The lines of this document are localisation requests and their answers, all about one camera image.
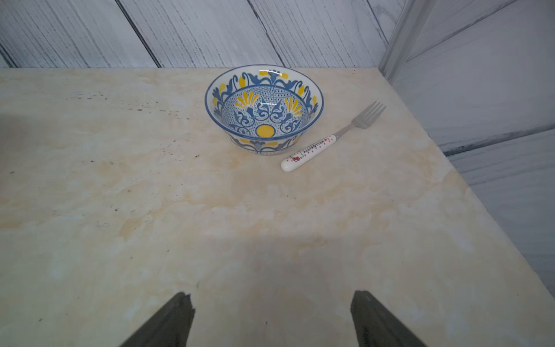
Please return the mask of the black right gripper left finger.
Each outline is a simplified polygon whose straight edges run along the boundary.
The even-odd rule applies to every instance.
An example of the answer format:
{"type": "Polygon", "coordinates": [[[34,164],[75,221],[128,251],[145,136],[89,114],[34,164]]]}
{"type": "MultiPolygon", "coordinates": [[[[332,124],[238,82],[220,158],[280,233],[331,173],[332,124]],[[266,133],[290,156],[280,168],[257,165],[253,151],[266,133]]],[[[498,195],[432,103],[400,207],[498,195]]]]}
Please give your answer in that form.
{"type": "Polygon", "coordinates": [[[186,346],[195,317],[191,296],[175,294],[121,344],[124,346],[186,346]]]}

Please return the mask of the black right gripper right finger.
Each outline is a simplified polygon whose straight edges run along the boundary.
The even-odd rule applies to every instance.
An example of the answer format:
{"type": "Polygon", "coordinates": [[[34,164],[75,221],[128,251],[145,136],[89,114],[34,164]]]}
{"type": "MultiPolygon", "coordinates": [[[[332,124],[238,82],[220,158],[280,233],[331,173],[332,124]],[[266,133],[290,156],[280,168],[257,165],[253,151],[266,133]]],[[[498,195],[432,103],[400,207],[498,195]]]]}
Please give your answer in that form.
{"type": "Polygon", "coordinates": [[[368,291],[355,291],[351,315],[360,346],[426,346],[368,291]]]}

